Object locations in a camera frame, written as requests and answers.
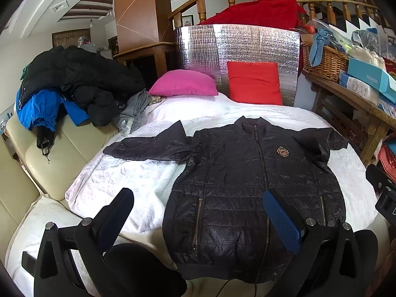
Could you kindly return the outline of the black quilted puffer jacket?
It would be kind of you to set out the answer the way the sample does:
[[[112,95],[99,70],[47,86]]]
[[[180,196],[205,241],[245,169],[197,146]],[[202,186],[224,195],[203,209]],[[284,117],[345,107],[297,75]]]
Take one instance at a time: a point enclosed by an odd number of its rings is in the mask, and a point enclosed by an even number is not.
[[[279,277],[291,260],[264,213],[263,193],[276,192],[320,225],[344,221],[344,197],[327,163],[331,151],[347,145],[330,127],[294,131],[241,117],[191,137],[176,122],[154,137],[129,137],[104,152],[183,163],[162,223],[171,259],[187,280],[253,284]]]

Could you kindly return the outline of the black device at right edge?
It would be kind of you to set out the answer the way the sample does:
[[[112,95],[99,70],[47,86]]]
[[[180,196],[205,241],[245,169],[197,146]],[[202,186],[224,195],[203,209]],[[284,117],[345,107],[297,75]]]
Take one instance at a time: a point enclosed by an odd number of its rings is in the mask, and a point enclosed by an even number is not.
[[[376,210],[392,225],[396,224],[395,184],[376,165],[370,164],[366,169],[366,179],[379,192]]]

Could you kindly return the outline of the cream leather sofa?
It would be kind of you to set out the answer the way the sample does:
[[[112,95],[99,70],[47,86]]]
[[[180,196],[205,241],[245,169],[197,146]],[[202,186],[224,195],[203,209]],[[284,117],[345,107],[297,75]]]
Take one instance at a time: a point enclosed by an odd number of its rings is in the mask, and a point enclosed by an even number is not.
[[[36,136],[13,116],[6,124],[10,141],[1,141],[1,260],[4,261],[11,238],[31,204],[41,193],[57,201],[85,165],[118,132],[114,124],[77,127],[70,117],[57,124],[49,156],[36,146]]]

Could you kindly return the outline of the wooden side table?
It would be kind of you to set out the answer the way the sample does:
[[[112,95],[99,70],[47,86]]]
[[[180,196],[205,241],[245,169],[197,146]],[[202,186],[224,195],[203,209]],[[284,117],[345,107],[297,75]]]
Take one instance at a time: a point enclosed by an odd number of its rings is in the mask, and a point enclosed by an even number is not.
[[[395,131],[395,119],[336,82],[320,78],[306,71],[303,71],[303,74],[305,78],[312,83],[313,89],[317,91],[312,111],[324,118],[329,124],[342,133],[343,129],[341,125],[323,111],[324,109],[328,109],[330,113],[333,113],[344,125],[347,125],[351,131],[358,135],[364,145],[362,151],[358,153],[359,157],[365,166],[369,165],[374,160],[374,152],[379,146],[380,141],[384,140],[389,132]],[[359,113],[368,117],[369,126],[367,133],[359,129],[358,126],[356,126],[352,120],[348,119],[348,117],[335,105],[325,100],[328,95],[334,95],[340,98]]]

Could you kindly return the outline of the blue jacket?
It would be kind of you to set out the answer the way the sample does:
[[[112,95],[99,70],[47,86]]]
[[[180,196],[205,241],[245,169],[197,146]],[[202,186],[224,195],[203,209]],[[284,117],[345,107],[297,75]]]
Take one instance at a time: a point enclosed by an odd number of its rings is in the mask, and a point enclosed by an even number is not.
[[[25,105],[22,105],[22,96],[18,91],[15,107],[20,123],[28,130],[43,126],[55,132],[57,117],[61,107],[64,107],[66,114],[76,126],[89,120],[88,114],[75,102],[66,99],[56,91],[47,89],[34,94]]]

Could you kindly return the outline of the white patterned box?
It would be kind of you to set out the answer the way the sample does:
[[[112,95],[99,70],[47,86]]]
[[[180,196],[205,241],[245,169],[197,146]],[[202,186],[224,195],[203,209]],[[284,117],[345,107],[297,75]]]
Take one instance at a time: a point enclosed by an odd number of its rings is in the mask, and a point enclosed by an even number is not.
[[[367,100],[369,103],[375,106],[379,104],[379,92],[377,90],[367,83],[348,75],[344,71],[340,71],[340,84],[349,91]]]

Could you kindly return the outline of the grey garment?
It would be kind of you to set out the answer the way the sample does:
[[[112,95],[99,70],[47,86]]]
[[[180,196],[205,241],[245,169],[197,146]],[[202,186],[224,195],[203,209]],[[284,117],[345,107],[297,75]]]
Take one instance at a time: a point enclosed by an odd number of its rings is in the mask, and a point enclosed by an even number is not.
[[[146,123],[146,108],[151,100],[145,89],[128,100],[125,109],[112,119],[120,134],[128,136]]]

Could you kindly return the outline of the teal cardboard box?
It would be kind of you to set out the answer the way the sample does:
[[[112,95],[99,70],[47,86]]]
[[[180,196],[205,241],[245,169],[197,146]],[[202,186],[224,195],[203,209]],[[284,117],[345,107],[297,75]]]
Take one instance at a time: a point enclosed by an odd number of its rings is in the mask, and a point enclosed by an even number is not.
[[[383,69],[362,60],[349,58],[347,73],[367,83],[372,88],[379,91],[379,93],[383,94],[392,103],[395,103],[395,79]]]

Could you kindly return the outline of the pile of black coats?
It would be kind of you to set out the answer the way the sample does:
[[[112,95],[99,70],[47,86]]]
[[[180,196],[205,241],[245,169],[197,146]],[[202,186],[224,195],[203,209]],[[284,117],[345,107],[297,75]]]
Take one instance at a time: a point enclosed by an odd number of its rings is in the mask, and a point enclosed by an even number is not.
[[[36,93],[56,91],[75,102],[97,127],[106,126],[128,100],[145,88],[133,67],[76,46],[54,47],[37,55],[22,74],[22,105]]]

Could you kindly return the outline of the wicker basket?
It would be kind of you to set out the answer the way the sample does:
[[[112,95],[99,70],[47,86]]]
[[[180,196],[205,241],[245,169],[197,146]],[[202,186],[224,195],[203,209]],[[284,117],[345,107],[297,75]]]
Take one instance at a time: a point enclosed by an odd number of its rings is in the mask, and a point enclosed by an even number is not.
[[[303,55],[303,72],[313,76],[324,78],[332,82],[340,81],[341,71],[346,72],[348,69],[349,58],[328,46],[323,47],[322,60],[318,66],[312,67],[309,63],[309,53],[312,43],[301,43]]]

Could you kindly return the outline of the pink pillow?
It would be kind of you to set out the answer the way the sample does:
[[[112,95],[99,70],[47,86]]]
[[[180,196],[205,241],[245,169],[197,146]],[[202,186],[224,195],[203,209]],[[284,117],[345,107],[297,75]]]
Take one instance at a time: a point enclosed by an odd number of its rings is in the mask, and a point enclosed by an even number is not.
[[[218,90],[211,76],[197,71],[178,69],[162,75],[153,84],[148,94],[162,97],[217,96]]]

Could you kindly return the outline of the light blue cloth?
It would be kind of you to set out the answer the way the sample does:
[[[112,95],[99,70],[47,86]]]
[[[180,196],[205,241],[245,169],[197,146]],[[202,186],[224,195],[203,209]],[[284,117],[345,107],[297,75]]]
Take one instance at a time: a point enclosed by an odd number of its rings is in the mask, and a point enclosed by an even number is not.
[[[328,29],[319,28],[313,36],[313,43],[309,52],[309,64],[311,67],[319,66],[322,62],[323,49],[329,46],[332,32]]]

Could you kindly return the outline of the silver foil insulation board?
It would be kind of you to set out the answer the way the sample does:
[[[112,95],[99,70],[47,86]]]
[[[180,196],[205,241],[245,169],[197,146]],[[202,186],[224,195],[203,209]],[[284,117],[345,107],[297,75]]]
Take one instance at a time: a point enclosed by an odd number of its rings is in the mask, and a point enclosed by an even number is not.
[[[294,105],[300,49],[296,31],[214,24],[178,27],[174,32],[181,68],[211,76],[219,92],[229,95],[228,62],[276,62],[283,104]]]

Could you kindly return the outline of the red blanket on railing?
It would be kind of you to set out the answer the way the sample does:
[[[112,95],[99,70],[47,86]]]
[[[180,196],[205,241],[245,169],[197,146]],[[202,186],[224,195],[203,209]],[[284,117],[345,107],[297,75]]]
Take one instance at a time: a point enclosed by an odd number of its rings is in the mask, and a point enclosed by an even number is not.
[[[255,0],[229,6],[201,25],[256,25],[289,30],[301,25],[300,14],[306,11],[297,0]]]

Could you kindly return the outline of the brown wooden cabinet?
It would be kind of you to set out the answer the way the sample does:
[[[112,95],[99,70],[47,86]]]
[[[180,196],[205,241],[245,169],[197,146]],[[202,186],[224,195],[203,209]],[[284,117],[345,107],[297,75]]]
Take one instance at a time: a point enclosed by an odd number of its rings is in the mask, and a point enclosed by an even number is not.
[[[176,64],[171,0],[113,0],[120,53],[115,59],[137,68],[147,87]]]

